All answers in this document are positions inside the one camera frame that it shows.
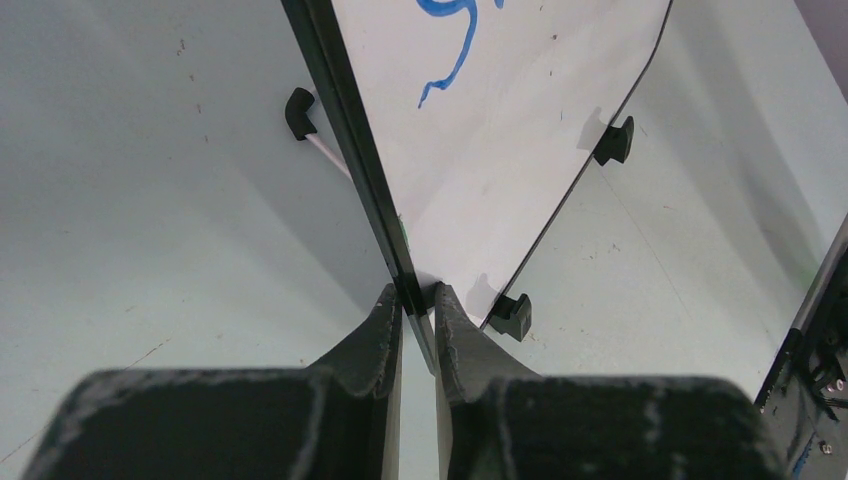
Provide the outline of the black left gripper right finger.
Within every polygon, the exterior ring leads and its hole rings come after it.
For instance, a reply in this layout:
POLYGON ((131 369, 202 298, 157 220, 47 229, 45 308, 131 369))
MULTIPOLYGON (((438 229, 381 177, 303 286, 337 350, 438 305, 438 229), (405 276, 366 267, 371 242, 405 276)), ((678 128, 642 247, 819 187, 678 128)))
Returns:
POLYGON ((784 479, 760 413, 709 377, 544 376, 433 287, 444 479, 784 479))

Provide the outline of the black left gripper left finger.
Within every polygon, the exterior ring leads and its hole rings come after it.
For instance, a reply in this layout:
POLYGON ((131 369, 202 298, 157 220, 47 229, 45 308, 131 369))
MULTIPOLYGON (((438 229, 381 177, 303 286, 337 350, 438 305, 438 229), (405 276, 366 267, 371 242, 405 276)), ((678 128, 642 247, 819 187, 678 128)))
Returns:
POLYGON ((393 285, 303 368, 126 369, 63 400, 27 479, 394 479, 403 307, 393 285))

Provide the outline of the small black framed whiteboard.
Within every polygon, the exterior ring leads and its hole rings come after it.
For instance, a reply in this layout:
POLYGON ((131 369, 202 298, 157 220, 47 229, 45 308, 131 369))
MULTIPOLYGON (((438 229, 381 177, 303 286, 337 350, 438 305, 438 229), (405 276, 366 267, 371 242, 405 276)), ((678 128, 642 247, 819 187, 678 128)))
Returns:
POLYGON ((287 1, 425 362, 431 289, 488 326, 647 73, 668 1, 287 1))

